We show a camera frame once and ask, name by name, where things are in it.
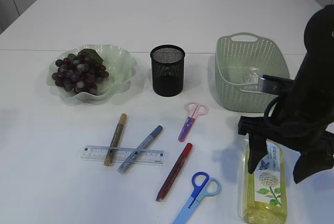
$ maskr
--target pen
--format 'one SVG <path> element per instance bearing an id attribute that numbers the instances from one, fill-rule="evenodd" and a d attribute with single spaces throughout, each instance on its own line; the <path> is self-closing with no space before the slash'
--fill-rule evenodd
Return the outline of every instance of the pen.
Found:
<path id="1" fill-rule="evenodd" d="M 122 163 L 122 165 L 117 169 L 117 171 L 120 174 L 124 174 L 136 161 L 137 158 L 142 154 L 142 149 L 148 148 L 150 144 L 154 141 L 154 139 L 160 134 L 162 131 L 162 126 L 157 126 L 156 129 L 153 130 L 152 133 L 150 133 L 146 139 L 136 148 L 136 151 L 133 151 L 129 157 L 126 158 L 126 160 Z"/>
<path id="2" fill-rule="evenodd" d="M 178 173 L 180 172 L 184 162 L 186 161 L 188 155 L 190 154 L 190 151 L 192 150 L 193 144 L 188 143 L 185 148 L 183 149 L 182 153 L 180 154 L 179 158 L 177 159 L 175 165 L 172 168 L 172 171 L 169 173 L 167 179 L 165 180 L 165 182 L 163 183 L 160 191 L 158 192 L 158 196 L 156 201 L 160 202 L 162 201 L 168 191 L 171 189 Z"/>
<path id="3" fill-rule="evenodd" d="M 118 146 L 118 142 L 120 142 L 120 138 L 122 135 L 122 131 L 125 125 L 125 121 L 126 121 L 126 114 L 122 113 L 120 120 L 117 124 L 115 133 L 113 138 L 111 139 L 111 143 L 110 143 L 110 147 L 117 147 Z M 115 150 L 108 150 L 108 153 L 105 156 L 105 160 L 104 160 L 104 165 L 105 166 L 111 166 L 111 163 L 113 162 L 113 157 L 115 155 Z"/>

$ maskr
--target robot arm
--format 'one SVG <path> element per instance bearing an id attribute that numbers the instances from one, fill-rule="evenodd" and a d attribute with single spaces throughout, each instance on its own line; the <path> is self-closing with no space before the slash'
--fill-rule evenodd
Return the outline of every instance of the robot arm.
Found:
<path id="1" fill-rule="evenodd" d="M 304 43 L 307 53 L 295 80 L 268 75 L 260 79 L 261 91 L 279 95 L 264 117 L 240 118 L 238 133 L 249 133 L 249 173 L 267 154 L 266 139 L 300 152 L 295 183 L 334 166 L 334 134 L 326 131 L 334 122 L 334 5 L 310 19 Z"/>

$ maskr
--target yellow liquid bottle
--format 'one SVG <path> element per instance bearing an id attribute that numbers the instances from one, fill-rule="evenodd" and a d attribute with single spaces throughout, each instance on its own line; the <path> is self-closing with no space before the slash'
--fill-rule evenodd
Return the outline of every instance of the yellow liquid bottle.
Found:
<path id="1" fill-rule="evenodd" d="M 282 150 L 267 142 L 268 154 L 253 174 L 248 173 L 249 147 L 245 159 L 245 188 L 242 217 L 251 224 L 283 224 L 287 210 Z"/>

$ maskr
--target clear ruler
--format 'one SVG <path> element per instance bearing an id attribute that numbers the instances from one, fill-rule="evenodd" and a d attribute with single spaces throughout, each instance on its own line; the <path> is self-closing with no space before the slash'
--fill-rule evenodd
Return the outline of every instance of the clear ruler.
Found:
<path id="1" fill-rule="evenodd" d="M 114 162 L 124 162 L 132 152 L 138 152 L 140 156 L 134 163 L 139 164 L 164 164 L 168 158 L 165 151 L 151 149 L 135 149 L 122 147 L 85 146 L 81 153 L 81 159 L 104 161 L 108 150 L 114 151 Z"/>

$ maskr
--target scissors handle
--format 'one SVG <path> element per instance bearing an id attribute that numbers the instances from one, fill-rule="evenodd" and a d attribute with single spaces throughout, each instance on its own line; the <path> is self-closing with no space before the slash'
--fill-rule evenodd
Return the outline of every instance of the scissors handle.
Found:
<path id="1" fill-rule="evenodd" d="M 196 119 L 198 116 L 205 115 L 209 112 L 209 108 L 207 105 L 196 102 L 188 102 L 186 104 L 186 109 L 189 112 L 189 116 L 194 119 Z"/>
<path id="2" fill-rule="evenodd" d="M 217 185 L 217 189 L 214 192 L 208 192 L 207 188 L 210 185 L 210 183 L 213 182 Z M 198 194 L 197 196 L 197 200 L 200 202 L 204 197 L 213 197 L 216 196 L 217 194 L 219 194 L 221 190 L 221 184 L 219 183 L 219 181 L 215 178 L 210 178 L 207 182 L 207 184 L 205 185 L 205 187 L 203 188 L 203 190 Z"/>
<path id="3" fill-rule="evenodd" d="M 200 186 L 196 185 L 195 182 L 195 178 L 199 175 L 204 175 L 205 176 L 205 180 L 202 182 L 202 184 Z M 210 176 L 205 173 L 205 172 L 197 172 L 193 175 L 192 178 L 192 184 L 194 186 L 194 191 L 191 195 L 192 198 L 196 199 L 197 195 L 199 194 L 200 191 L 202 191 L 202 189 L 204 188 L 204 186 L 207 184 L 208 180 L 209 180 Z"/>

